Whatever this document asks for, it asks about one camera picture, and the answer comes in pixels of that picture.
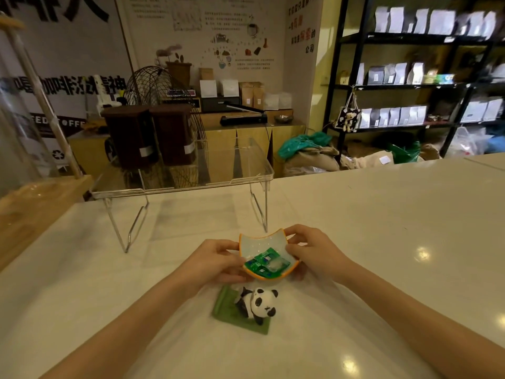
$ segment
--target metal bowl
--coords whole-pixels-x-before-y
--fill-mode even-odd
[[[293,121],[293,116],[285,116],[282,114],[280,116],[275,116],[274,119],[280,124],[289,124]]]

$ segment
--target orange rim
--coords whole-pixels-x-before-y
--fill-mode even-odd
[[[282,230],[282,232],[284,233],[284,238],[286,238],[286,244],[288,243],[287,242],[287,237],[286,237],[286,233],[284,232],[284,229],[279,229],[279,230]],[[251,238],[251,239],[254,239],[254,240],[261,240],[263,238],[268,238],[269,236],[272,236],[274,235],[276,232],[279,232],[279,230],[277,231],[274,231],[273,233],[269,234],[269,235],[265,235],[265,236],[259,236],[259,237],[253,237],[253,236],[248,236],[248,238]],[[242,233],[238,236],[238,254],[240,254],[240,256],[242,256]],[[295,269],[295,267],[298,266],[298,264],[300,263],[300,261],[295,261],[293,263],[293,266],[288,268],[285,272],[283,272],[281,274],[281,276],[278,276],[277,278],[271,278],[271,279],[268,279],[268,278],[265,278],[264,276],[261,276],[261,275],[257,275],[255,273],[253,273],[251,270],[249,270],[248,268],[245,267],[245,265],[242,266],[243,270],[249,274],[250,276],[256,278],[257,280],[279,280],[279,279],[282,279],[284,277],[286,277],[287,275],[291,274],[291,272]]]

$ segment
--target brown canister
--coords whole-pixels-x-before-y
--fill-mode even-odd
[[[196,158],[189,129],[191,104],[174,103],[151,107],[161,158],[167,166],[190,165]]]
[[[118,106],[102,112],[123,169],[142,169],[158,161],[149,106]]]

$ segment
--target clear tray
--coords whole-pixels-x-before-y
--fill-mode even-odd
[[[191,165],[165,166],[161,159],[149,168],[123,170],[117,157],[95,182],[95,199],[159,194],[271,181],[272,166],[250,137],[195,141]]]

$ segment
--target panda figurine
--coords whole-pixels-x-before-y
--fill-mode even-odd
[[[256,288],[251,291],[243,287],[235,305],[245,318],[254,319],[261,326],[264,318],[275,315],[274,304],[278,295],[277,290]]]

